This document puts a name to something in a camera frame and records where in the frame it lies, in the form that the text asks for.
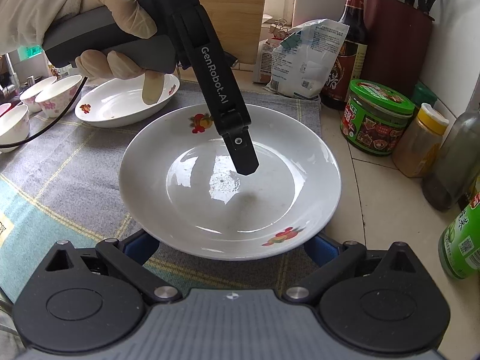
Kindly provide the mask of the gloved left hand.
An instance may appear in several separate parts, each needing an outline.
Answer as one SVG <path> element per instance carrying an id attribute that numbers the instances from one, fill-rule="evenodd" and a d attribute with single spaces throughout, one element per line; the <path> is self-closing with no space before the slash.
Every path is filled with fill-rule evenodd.
<path id="1" fill-rule="evenodd" d="M 84 13 L 101 6 L 110 11 L 116 24 L 126 33 L 148 39 L 157 32 L 154 20 L 137 0 L 82 0 L 80 11 Z M 79 72 L 89 78 L 128 80 L 143 75 L 142 99 L 147 105 L 158 102 L 164 88 L 164 74 L 147 71 L 116 51 L 104 55 L 97 50 L 86 50 L 76 57 L 75 63 Z"/>

